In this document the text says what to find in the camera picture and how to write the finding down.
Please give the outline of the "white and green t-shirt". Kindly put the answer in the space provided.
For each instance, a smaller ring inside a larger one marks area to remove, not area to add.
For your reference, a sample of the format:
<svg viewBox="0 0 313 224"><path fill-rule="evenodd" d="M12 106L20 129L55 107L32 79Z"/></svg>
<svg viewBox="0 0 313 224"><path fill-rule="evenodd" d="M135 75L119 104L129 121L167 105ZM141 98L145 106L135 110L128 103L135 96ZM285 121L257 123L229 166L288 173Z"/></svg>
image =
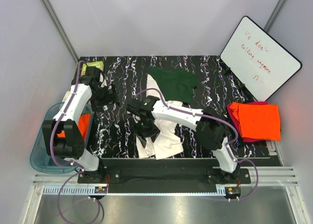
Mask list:
<svg viewBox="0 0 313 224"><path fill-rule="evenodd" d="M198 84L196 75L184 69L168 70L152 67L147 75L146 94L158 97L159 90L165 101L181 107L183 103L191 102L194 88ZM164 159L182 153L182 142L175 135L177 124L167 120L156 120L155 125L160 129L155 141L136 137L139 158L155 156L156 159Z"/></svg>

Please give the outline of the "magenta t-shirt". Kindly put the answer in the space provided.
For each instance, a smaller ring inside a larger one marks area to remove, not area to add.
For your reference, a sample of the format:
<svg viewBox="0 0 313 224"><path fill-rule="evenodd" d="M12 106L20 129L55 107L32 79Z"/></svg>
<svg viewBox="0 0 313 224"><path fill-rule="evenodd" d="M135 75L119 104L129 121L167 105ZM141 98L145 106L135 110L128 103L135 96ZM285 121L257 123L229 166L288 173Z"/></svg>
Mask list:
<svg viewBox="0 0 313 224"><path fill-rule="evenodd" d="M241 136L239 117L238 117L238 114L236 113L239 105L240 105L240 103L236 103L236 102L228 104L227 105L227 112L228 112L228 115L231 118L237 132L239 133L242 141L244 143L253 143L253 142L261 141L261 139L253 139L253 138Z"/></svg>

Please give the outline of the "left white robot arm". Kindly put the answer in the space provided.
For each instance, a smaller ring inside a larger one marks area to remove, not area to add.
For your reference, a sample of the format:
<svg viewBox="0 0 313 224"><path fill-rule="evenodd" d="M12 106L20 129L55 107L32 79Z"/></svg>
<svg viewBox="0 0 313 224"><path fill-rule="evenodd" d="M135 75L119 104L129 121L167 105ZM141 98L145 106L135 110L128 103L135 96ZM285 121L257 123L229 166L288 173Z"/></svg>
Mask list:
<svg viewBox="0 0 313 224"><path fill-rule="evenodd" d="M106 171L99 167L99 158L86 149L86 135L79 127L87 103L93 112L119 105L115 85L106 82L103 62L78 63L69 96L55 116L42 123L42 131L47 154L56 165L77 166L89 172L92 181L100 183Z"/></svg>

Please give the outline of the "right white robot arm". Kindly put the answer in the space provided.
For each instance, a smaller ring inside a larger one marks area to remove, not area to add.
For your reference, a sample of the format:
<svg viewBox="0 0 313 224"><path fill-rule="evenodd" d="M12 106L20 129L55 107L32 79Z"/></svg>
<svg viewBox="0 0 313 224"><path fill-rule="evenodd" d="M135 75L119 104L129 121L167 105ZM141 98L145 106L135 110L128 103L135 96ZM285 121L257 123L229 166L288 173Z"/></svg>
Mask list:
<svg viewBox="0 0 313 224"><path fill-rule="evenodd" d="M229 123L213 116L209 110L176 106L149 95L143 101L131 100L127 111L132 114L131 129L143 148L150 144L169 145L172 137L168 134L168 124L183 125L193 130L196 141L212 151L218 160L220 171L212 174L216 182L225 184L238 180L240 165L230 151L226 135Z"/></svg>

